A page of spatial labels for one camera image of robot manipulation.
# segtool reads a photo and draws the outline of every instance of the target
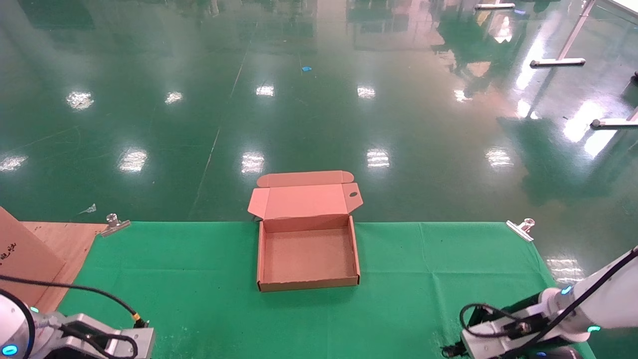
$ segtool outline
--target open cardboard box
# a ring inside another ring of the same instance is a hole
[[[248,211],[259,223],[257,286],[262,292],[359,284],[352,212],[363,204],[345,171],[266,174]]]

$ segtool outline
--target cardboard box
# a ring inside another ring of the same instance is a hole
[[[363,204],[345,171],[266,174],[248,211],[259,224],[257,286],[262,292],[359,284],[352,212]]]
[[[0,207],[0,274],[50,282],[63,266],[62,259]],[[47,290],[47,287],[3,280],[0,287],[28,305],[35,305]]]

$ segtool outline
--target metal stand leg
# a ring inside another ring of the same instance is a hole
[[[634,110],[634,113],[627,118],[606,118],[595,119],[591,122],[591,125],[597,128],[602,127],[619,127],[619,126],[638,126],[638,107]]]
[[[496,0],[494,4],[477,4],[474,6],[474,10],[500,10],[500,9],[513,9],[515,4],[507,3],[501,4],[501,0]]]
[[[572,32],[569,34],[567,41],[563,45],[563,48],[560,50],[560,53],[558,54],[558,57],[556,59],[533,60],[530,63],[530,66],[539,67],[539,66],[559,66],[559,65],[563,65],[563,66],[585,65],[585,59],[581,57],[566,59],[565,56],[567,56],[567,52],[569,51],[569,48],[574,43],[574,40],[576,40],[576,36],[578,36],[578,33],[581,32],[582,26],[584,25],[585,21],[587,21],[587,18],[590,15],[590,11],[591,9],[593,9],[595,4],[596,4],[596,0],[590,0],[587,6],[585,6],[585,9],[582,11],[581,16],[578,18],[576,25],[572,29]]]

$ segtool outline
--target box lid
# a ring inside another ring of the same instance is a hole
[[[363,204],[354,176],[346,171],[266,174],[248,211],[264,220],[347,215]]]

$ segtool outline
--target metal clip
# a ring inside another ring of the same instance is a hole
[[[110,236],[120,229],[126,228],[131,225],[131,221],[129,220],[125,220],[124,222],[122,222],[117,219],[117,215],[115,213],[107,215],[107,223],[108,227],[104,231],[102,231],[102,233],[100,233],[102,237]]]
[[[511,228],[516,234],[518,234],[522,239],[531,242],[534,240],[529,233],[531,228],[536,224],[536,222],[531,218],[526,218],[521,224],[515,225],[512,221],[505,222],[508,227]]]

